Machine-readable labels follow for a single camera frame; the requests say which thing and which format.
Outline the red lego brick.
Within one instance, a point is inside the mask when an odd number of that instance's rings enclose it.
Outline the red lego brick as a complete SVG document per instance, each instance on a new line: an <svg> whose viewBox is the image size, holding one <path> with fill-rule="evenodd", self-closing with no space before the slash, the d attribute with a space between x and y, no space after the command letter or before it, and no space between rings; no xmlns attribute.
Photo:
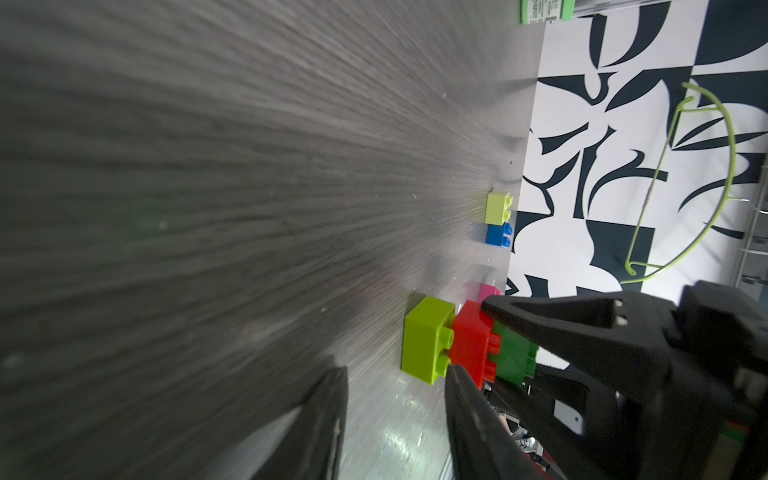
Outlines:
<svg viewBox="0 0 768 480"><path fill-rule="evenodd" d="M481 304L467 301L451 326L453 345L449 352L452 365L465 368L473 383L483 390L486 382L496 379L497 365L489 358L500 352L501 336L493 331L494 320L485 313Z"/></svg>

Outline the lime lego brick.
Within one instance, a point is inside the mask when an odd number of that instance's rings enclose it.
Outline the lime lego brick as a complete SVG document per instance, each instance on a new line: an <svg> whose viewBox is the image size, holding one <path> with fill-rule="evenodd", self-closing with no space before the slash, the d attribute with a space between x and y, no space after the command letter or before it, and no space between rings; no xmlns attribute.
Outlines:
<svg viewBox="0 0 768 480"><path fill-rule="evenodd" d="M451 364L455 317L454 304L431 296L421 299L404 319L401 370L429 385L444 377Z"/></svg>

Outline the yellow-green lego brick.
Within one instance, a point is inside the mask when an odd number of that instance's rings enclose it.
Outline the yellow-green lego brick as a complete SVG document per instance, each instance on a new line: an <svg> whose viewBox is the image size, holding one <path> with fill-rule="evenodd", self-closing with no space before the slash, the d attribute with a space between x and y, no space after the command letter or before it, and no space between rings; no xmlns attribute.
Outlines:
<svg viewBox="0 0 768 480"><path fill-rule="evenodd" d="M501 226L511 218L513 196L503 191L491 191L487 195L484 222Z"/></svg>

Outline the green lego brick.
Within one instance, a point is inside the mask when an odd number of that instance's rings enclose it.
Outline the green lego brick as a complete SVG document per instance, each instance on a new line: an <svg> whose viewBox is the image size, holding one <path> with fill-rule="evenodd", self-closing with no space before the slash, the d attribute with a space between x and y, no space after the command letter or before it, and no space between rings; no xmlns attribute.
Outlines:
<svg viewBox="0 0 768 480"><path fill-rule="evenodd" d="M539 346L499 322L493 332L501 337L499 352L490 356L497 366L496 378L523 386L535 376Z"/></svg>

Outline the blue lego brick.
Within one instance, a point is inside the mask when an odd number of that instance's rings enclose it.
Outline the blue lego brick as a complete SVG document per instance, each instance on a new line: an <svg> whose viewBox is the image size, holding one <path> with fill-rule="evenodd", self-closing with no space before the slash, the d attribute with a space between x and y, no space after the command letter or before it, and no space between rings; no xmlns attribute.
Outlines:
<svg viewBox="0 0 768 480"><path fill-rule="evenodd" d="M485 243L507 250L511 249L514 229L509 223L487 226Z"/></svg>

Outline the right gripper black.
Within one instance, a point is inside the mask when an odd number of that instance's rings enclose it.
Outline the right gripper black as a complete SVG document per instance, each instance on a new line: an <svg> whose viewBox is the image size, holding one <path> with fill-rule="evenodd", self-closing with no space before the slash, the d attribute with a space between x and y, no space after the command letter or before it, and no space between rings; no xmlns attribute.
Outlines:
<svg viewBox="0 0 768 480"><path fill-rule="evenodd" d="M563 478L766 478L767 317L743 292L699 281L678 303L490 296L482 310L594 378L539 365L524 386L491 384Z"/></svg>

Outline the pink lego brick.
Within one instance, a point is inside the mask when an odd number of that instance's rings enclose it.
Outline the pink lego brick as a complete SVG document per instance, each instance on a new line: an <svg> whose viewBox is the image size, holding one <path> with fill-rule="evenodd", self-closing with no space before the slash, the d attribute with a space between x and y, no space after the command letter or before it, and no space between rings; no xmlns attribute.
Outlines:
<svg viewBox="0 0 768 480"><path fill-rule="evenodd" d="M481 284L479 287L478 297L477 301L479 303L482 303L485 301L488 297L491 296L502 296L503 292L496 288L495 286L488 285L488 284Z"/></svg>

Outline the green lidded jar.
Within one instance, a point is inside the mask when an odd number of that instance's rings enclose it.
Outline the green lidded jar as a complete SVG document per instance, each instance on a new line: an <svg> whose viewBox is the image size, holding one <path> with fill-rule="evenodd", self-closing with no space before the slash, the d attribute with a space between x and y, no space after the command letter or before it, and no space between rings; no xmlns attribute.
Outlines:
<svg viewBox="0 0 768 480"><path fill-rule="evenodd" d="M524 25L569 21L575 11L575 0L521 0L521 22Z"/></svg>

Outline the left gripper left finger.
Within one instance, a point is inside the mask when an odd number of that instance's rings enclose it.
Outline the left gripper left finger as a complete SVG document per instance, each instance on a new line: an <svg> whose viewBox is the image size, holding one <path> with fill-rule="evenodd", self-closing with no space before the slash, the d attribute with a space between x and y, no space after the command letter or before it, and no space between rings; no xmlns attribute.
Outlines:
<svg viewBox="0 0 768 480"><path fill-rule="evenodd" d="M341 466L348 405L348 370L328 370L255 479L336 479Z"/></svg>

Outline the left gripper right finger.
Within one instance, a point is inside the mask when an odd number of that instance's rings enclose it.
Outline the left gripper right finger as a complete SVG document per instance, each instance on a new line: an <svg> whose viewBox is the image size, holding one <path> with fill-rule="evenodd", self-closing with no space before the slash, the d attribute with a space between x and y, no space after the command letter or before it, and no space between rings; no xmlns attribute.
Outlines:
<svg viewBox="0 0 768 480"><path fill-rule="evenodd" d="M462 366L445 376L445 406L457 479L543 479L544 473L515 445Z"/></svg>

